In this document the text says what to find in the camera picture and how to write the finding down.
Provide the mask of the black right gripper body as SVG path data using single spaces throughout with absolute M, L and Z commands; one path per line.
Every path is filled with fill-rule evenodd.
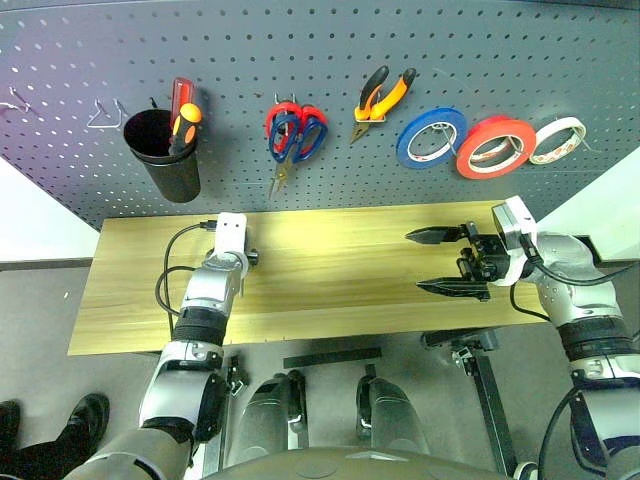
M 497 234 L 480 234 L 474 222 L 460 226 L 461 238 L 469 246 L 460 251 L 456 260 L 465 280 L 493 282 L 504 279 L 508 272 L 508 254 Z

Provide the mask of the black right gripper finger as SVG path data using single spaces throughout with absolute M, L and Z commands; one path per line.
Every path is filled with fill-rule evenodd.
M 489 300 L 490 292 L 487 283 L 466 277 L 439 277 L 431 280 L 422 280 L 416 283 L 429 293 L 453 298 L 475 298 L 477 300 Z
M 420 228 L 405 235 L 407 240 L 419 244 L 455 243 L 464 238 L 476 235 L 473 223 L 460 224 L 458 226 L 433 226 Z

